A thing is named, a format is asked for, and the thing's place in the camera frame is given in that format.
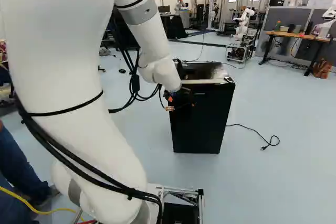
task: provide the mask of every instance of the person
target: person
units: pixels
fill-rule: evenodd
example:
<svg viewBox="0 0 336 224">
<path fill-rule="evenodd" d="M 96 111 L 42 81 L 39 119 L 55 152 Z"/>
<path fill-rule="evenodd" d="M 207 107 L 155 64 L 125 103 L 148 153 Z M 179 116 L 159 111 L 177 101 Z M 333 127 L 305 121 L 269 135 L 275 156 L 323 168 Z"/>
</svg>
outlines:
<svg viewBox="0 0 336 224">
<path fill-rule="evenodd" d="M 59 194 L 42 182 L 13 136 L 0 120 L 0 186 L 21 195 L 35 208 Z M 0 191 L 0 220 L 5 224 L 34 224 L 30 209 L 20 200 Z"/>
<path fill-rule="evenodd" d="M 215 18 L 217 18 L 218 12 L 219 12 L 219 7 L 217 3 L 214 3 L 214 11 L 215 11 Z"/>
</svg>

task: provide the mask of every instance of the jeans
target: jeans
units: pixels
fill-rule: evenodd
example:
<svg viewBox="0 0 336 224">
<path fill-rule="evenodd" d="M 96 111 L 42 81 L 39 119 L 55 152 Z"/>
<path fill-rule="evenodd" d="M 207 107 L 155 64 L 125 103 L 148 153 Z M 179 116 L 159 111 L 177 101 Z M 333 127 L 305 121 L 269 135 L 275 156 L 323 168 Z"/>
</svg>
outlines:
<svg viewBox="0 0 336 224">
<path fill-rule="evenodd" d="M 42 182 L 30 166 L 10 132 L 0 131 L 0 186 L 13 187 L 37 202 L 50 195 L 47 182 Z M 5 224 L 31 224 L 30 209 L 18 199 L 0 191 L 0 220 Z"/>
</svg>

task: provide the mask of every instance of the trash bin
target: trash bin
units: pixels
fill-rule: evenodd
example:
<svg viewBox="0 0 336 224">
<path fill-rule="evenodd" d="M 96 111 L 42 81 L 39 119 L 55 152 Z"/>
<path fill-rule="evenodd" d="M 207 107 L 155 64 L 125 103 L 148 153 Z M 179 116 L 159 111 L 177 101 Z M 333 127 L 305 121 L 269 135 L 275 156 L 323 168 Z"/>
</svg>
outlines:
<svg viewBox="0 0 336 224">
<path fill-rule="evenodd" d="M 220 62 L 182 64 L 192 102 L 169 112 L 174 152 L 218 154 L 235 83 Z"/>
</svg>

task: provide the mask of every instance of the wooden table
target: wooden table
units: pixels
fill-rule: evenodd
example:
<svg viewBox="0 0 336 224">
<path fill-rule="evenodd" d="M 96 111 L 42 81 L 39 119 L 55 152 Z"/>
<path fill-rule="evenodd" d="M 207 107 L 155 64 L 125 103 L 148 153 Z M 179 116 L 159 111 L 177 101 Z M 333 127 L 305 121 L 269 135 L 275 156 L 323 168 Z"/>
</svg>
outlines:
<svg viewBox="0 0 336 224">
<path fill-rule="evenodd" d="M 309 73 L 312 71 L 314 63 L 316 62 L 316 60 L 319 56 L 319 53 L 322 49 L 323 44 L 331 42 L 331 39 L 317 38 L 315 35 L 294 34 L 294 33 L 288 33 L 286 31 L 267 31 L 266 34 L 269 35 L 269 40 L 268 40 L 266 48 L 265 48 L 264 57 L 263 57 L 262 61 L 259 62 L 259 65 L 262 65 L 262 64 L 266 63 L 267 61 L 269 61 L 271 59 L 267 56 L 268 56 L 268 53 L 271 49 L 273 39 L 275 37 L 312 40 L 312 41 L 316 41 L 319 44 L 318 50 L 317 50 L 316 54 L 314 55 L 313 59 L 311 60 L 310 66 L 308 67 L 308 69 L 304 73 L 305 76 L 308 76 Z"/>
</svg>

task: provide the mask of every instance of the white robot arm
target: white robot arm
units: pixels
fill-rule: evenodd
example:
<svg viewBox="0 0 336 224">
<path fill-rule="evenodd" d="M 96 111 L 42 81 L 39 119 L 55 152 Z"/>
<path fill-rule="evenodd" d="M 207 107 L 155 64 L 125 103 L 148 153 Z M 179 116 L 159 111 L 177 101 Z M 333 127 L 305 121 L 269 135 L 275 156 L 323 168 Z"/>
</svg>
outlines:
<svg viewBox="0 0 336 224">
<path fill-rule="evenodd" d="M 243 36 L 247 34 L 247 28 L 250 21 L 250 18 L 254 15 L 254 10 L 245 8 L 242 16 L 240 18 L 234 18 L 233 21 L 238 21 L 239 26 L 236 28 L 236 35 L 233 37 L 236 40 L 241 41 Z"/>
<path fill-rule="evenodd" d="M 140 70 L 142 77 L 163 84 L 170 92 L 180 89 L 181 80 L 154 0 L 0 2 L 10 73 L 25 110 L 67 150 L 118 182 L 146 191 L 145 171 L 111 120 L 101 96 L 97 66 L 101 38 L 116 4 L 142 49 L 139 65 L 147 66 Z M 52 171 L 62 194 L 104 224 L 129 224 L 140 211 L 140 199 L 128 200 L 127 195 L 99 187 L 60 162 Z"/>
<path fill-rule="evenodd" d="M 327 22 L 318 24 L 313 29 L 313 34 L 318 35 L 318 38 L 327 38 L 331 26 L 336 22 L 336 0 L 333 0 L 329 9 L 322 15 Z"/>
</svg>

